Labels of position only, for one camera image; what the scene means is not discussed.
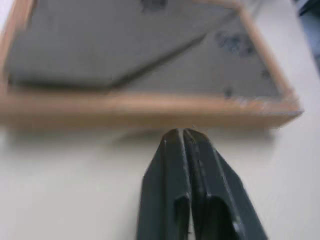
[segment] white surface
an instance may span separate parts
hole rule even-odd
[[[264,0],[254,19],[304,115],[270,132],[203,129],[272,240],[319,238],[320,80],[295,11]],[[164,132],[3,132],[0,239],[135,239],[141,179]]]

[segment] gray felt surface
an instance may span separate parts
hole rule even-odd
[[[245,33],[233,10],[168,0],[143,10],[139,0],[38,0],[19,33],[6,70],[17,83],[105,88],[208,33],[192,48],[120,88],[129,92],[276,97],[257,54],[242,57],[219,46],[216,34]]]

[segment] wooden frame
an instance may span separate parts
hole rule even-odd
[[[0,124],[24,128],[60,127],[249,127],[275,128],[303,110],[279,66],[240,6],[232,3],[283,95],[281,100],[225,99],[205,95],[11,92],[3,66],[17,29],[26,27],[34,0],[15,0],[0,42]]]

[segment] wooden border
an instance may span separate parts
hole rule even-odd
[[[27,25],[33,1],[15,0],[13,3],[0,42],[2,70],[15,31]],[[288,123],[303,112],[294,91],[262,41],[250,15],[237,4],[233,3],[233,7],[238,9],[246,30],[284,96],[281,101],[190,94],[10,92],[5,75],[1,74],[0,124],[23,128],[183,128],[192,125],[275,128]]]

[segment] white table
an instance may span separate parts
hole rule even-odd
[[[11,1],[1,0],[1,21]],[[319,238],[320,80],[295,11],[289,0],[264,0],[254,18],[303,116],[270,132],[202,129],[241,177],[272,240]],[[0,239],[135,239],[141,179],[164,133],[4,129]]]

